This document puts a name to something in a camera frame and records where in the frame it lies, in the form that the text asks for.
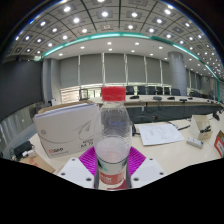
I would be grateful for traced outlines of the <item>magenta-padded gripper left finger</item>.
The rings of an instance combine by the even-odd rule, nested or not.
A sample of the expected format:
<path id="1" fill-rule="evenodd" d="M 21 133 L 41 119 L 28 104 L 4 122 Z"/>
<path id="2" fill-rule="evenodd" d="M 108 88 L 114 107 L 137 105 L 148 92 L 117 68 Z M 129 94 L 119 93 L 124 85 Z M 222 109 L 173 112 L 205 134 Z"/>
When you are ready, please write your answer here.
<path id="1" fill-rule="evenodd" d="M 78 186 L 97 189 L 99 187 L 99 174 L 95 149 L 91 147 L 79 158 L 70 158 L 58 176 Z"/>

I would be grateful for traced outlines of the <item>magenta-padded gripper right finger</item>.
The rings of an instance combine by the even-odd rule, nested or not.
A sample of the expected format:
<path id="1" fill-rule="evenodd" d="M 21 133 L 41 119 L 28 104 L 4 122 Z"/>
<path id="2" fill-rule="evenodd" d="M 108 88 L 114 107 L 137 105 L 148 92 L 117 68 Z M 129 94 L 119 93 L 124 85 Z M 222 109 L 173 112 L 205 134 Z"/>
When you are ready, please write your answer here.
<path id="1" fill-rule="evenodd" d="M 128 189 L 143 187 L 165 176 L 165 171 L 155 159 L 145 157 L 134 147 L 130 149 L 127 163 Z"/>

